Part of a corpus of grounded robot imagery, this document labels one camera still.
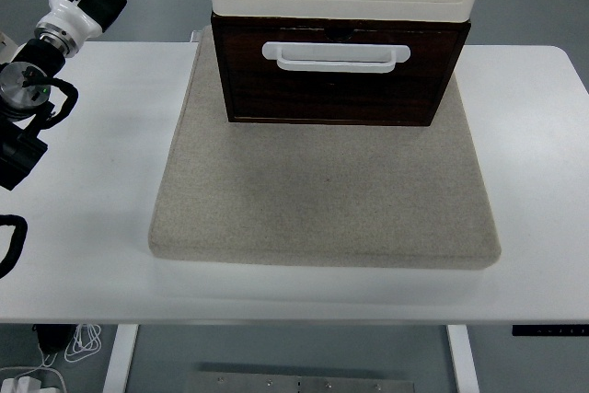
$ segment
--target beige felt mat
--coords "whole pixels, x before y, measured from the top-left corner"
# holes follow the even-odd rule
[[[210,29],[149,243],[304,266],[481,269],[501,253],[454,79],[427,128],[229,123]]]

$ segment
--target dark wood drawer front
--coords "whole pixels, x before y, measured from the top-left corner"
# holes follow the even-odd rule
[[[263,20],[213,16],[230,121],[429,124],[469,27]],[[294,72],[264,58],[267,41],[407,45],[411,55],[387,74]]]

